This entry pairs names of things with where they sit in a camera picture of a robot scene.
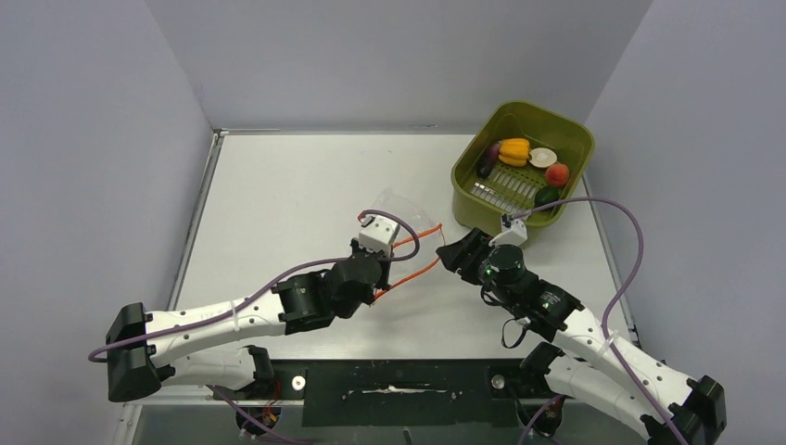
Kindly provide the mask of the yellow toy bell pepper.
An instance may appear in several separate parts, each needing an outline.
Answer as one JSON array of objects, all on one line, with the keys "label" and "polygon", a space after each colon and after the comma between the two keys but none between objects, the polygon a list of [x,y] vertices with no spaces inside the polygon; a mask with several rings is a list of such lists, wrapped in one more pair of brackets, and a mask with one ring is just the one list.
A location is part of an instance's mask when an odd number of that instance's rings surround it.
[{"label": "yellow toy bell pepper", "polygon": [[505,165],[520,168],[529,162],[531,145],[525,138],[501,140],[499,161]]}]

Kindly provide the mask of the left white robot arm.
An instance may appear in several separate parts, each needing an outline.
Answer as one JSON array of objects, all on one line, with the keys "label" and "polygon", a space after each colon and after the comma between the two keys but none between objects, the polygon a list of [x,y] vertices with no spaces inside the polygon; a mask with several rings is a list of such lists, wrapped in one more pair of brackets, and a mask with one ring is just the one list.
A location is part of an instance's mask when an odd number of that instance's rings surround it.
[{"label": "left white robot arm", "polygon": [[180,311],[122,307],[105,347],[91,357],[107,367],[108,400],[138,401],[172,385],[244,391],[272,380],[269,353],[251,338],[326,328],[389,288],[392,242],[354,239],[350,246],[346,258],[296,266],[242,299]]}]

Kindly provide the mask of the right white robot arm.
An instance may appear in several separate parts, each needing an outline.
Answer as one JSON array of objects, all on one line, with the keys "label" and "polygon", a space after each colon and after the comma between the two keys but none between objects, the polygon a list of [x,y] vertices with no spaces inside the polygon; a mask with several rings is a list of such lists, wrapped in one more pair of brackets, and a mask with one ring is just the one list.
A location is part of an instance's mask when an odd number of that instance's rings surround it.
[{"label": "right white robot arm", "polygon": [[518,246],[495,245],[474,229],[437,249],[443,267],[490,293],[542,341],[521,364],[530,394],[549,391],[581,401],[621,422],[650,444],[714,444],[727,426],[725,391],[694,379],[617,334],[577,298],[525,266]]}]

